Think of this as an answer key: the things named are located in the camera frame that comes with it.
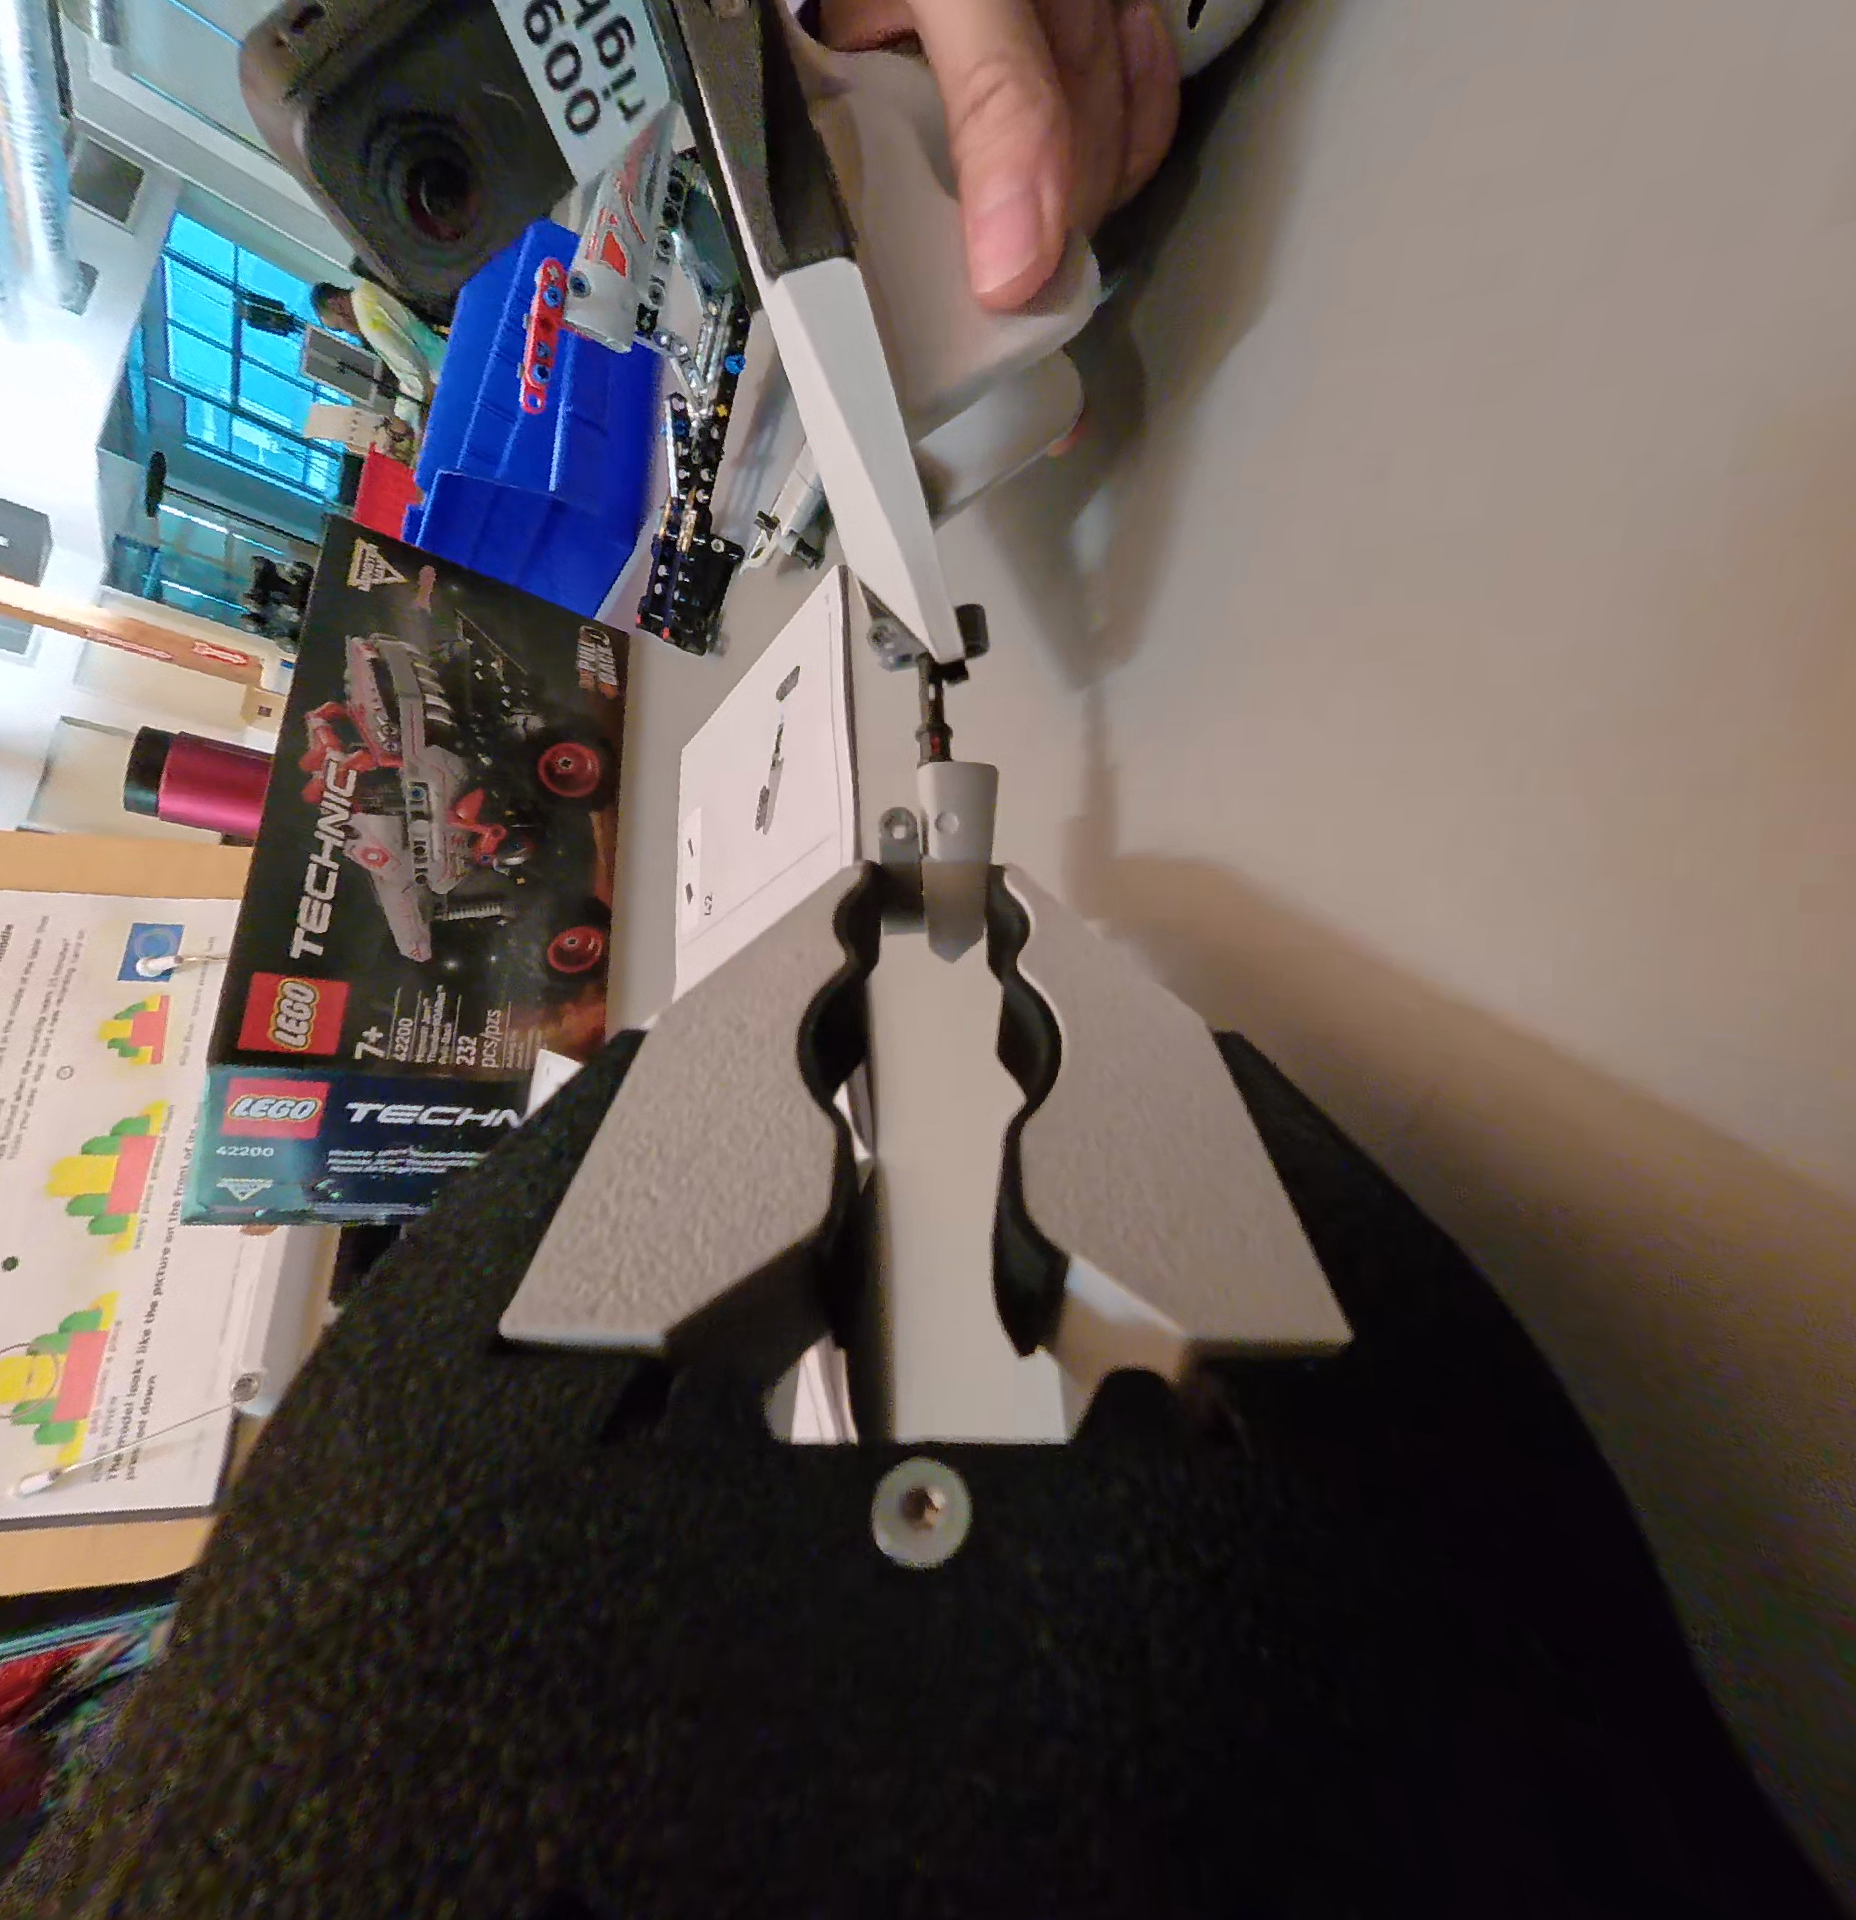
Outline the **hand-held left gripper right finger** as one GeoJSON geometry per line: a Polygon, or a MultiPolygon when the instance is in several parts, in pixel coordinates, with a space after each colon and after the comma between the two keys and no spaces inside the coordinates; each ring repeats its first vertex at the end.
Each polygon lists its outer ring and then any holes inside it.
{"type": "Polygon", "coordinates": [[[1117,1375],[1339,1356],[1352,1331],[1221,1036],[1021,868],[994,868],[997,1057],[1020,1089],[994,1308],[1074,1439],[1117,1375]]]}

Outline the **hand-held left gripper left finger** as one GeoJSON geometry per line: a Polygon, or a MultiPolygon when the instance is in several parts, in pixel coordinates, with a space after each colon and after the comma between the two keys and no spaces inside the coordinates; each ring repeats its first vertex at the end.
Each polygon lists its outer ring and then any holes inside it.
{"type": "Polygon", "coordinates": [[[875,865],[845,866],[661,1012],[499,1320],[515,1345],[800,1356],[852,1331],[875,865]]]}

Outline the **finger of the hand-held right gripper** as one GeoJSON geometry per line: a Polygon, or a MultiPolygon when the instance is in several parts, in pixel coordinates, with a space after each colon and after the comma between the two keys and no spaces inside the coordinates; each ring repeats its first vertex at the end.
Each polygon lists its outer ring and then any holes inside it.
{"type": "Polygon", "coordinates": [[[752,273],[847,568],[917,653],[961,668],[961,624],[857,263],[773,274],[754,254],[752,273]]]}

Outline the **black toy axle assembly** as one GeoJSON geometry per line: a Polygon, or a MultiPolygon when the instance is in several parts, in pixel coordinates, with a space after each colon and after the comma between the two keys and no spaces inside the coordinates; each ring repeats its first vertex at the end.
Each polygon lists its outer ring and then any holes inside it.
{"type": "Polygon", "coordinates": [[[959,653],[951,664],[934,659],[906,624],[879,597],[865,592],[869,612],[869,645],[883,669],[911,674],[917,689],[917,768],[934,768],[952,761],[952,732],[946,715],[946,694],[967,686],[970,664],[989,657],[991,628],[981,604],[954,607],[959,653]]]}

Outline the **grey curved toy piece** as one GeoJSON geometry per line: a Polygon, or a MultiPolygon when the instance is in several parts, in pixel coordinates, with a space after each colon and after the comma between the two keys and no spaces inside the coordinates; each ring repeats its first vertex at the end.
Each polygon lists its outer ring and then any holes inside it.
{"type": "Polygon", "coordinates": [[[919,934],[939,962],[959,962],[986,933],[1000,769],[930,761],[911,805],[886,808],[875,828],[884,933],[919,934]]]}

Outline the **grey desk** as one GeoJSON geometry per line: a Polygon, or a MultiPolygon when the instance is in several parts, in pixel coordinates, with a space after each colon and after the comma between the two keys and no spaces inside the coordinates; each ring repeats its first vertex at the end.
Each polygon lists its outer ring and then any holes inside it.
{"type": "Polygon", "coordinates": [[[1271,5],[949,529],[1001,842],[1455,1235],[1856,1912],[1856,5],[1271,5]]]}

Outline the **person's right hand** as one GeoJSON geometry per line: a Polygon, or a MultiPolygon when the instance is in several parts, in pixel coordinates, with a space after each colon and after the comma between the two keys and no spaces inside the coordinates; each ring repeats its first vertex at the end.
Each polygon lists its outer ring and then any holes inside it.
{"type": "Polygon", "coordinates": [[[905,5],[937,77],[981,308],[1020,312],[1157,175],[1181,64],[1151,2],[905,5]]]}

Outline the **red toy beam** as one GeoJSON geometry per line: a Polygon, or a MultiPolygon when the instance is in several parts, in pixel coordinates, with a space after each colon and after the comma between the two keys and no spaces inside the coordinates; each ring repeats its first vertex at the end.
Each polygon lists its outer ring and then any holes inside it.
{"type": "Polygon", "coordinates": [[[538,266],[527,309],[527,347],[520,365],[520,410],[539,417],[553,398],[557,357],[567,332],[571,276],[554,257],[538,266]]]}

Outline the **white red toy truck body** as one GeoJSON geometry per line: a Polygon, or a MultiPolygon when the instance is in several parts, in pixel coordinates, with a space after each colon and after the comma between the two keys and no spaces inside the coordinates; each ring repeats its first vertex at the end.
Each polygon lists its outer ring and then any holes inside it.
{"type": "Polygon", "coordinates": [[[747,295],[683,109],[661,109],[600,182],[569,269],[567,326],[673,365],[694,415],[741,372],[747,295]]]}

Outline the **large window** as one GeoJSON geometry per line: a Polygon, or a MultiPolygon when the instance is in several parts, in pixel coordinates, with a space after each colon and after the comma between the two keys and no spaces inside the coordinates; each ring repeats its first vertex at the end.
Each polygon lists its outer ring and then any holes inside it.
{"type": "Polygon", "coordinates": [[[129,336],[99,446],[166,462],[172,486],[219,495],[274,529],[315,527],[354,502],[363,460],[305,434],[340,401],[305,374],[309,284],[180,210],[129,336]]]}

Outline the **blue plastic bin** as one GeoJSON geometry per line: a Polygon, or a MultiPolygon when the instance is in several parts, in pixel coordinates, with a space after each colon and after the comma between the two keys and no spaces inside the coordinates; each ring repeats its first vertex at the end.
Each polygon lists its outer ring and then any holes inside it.
{"type": "Polygon", "coordinates": [[[594,617],[648,540],[661,361],[561,329],[553,395],[521,407],[528,303],[539,268],[569,268],[577,234],[532,223],[462,289],[405,542],[594,617]]]}

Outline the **open instruction booklet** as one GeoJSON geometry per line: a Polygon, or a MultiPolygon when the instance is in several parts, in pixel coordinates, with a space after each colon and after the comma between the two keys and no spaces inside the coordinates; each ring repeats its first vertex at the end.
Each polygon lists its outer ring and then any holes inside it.
{"type": "Polygon", "coordinates": [[[848,586],[828,570],[680,753],[676,1000],[862,857],[848,586]]]}

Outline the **toy truck box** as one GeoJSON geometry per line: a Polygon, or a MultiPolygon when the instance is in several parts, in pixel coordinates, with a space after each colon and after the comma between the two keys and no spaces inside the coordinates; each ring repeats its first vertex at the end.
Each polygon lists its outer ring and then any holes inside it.
{"type": "Polygon", "coordinates": [[[603,1043],[625,718],[622,631],[328,519],[185,1222],[415,1218],[603,1043]]]}

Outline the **pink metal bottle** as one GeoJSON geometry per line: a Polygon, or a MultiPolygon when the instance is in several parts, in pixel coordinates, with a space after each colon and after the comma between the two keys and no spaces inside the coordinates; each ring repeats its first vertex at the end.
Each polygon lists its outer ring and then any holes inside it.
{"type": "Polygon", "coordinates": [[[264,826],[274,755],[185,732],[139,727],[122,780],[126,813],[253,846],[264,826]]]}

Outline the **black toy chassis frame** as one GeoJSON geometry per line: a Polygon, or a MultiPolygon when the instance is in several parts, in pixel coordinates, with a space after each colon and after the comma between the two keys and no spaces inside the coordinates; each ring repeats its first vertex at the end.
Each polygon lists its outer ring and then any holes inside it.
{"type": "Polygon", "coordinates": [[[656,332],[649,343],[676,374],[666,395],[659,446],[668,499],[649,544],[649,574],[636,626],[686,654],[702,657],[718,634],[728,586],[742,561],[717,527],[717,489],[747,372],[750,312],[733,295],[700,312],[697,343],[656,332]]]}

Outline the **silver ventilation duct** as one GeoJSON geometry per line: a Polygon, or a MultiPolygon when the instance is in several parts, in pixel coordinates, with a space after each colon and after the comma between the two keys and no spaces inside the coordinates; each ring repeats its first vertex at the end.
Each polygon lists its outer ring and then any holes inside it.
{"type": "Polygon", "coordinates": [[[82,316],[96,273],[73,240],[73,111],[58,6],[0,2],[0,329],[26,314],[82,316]]]}

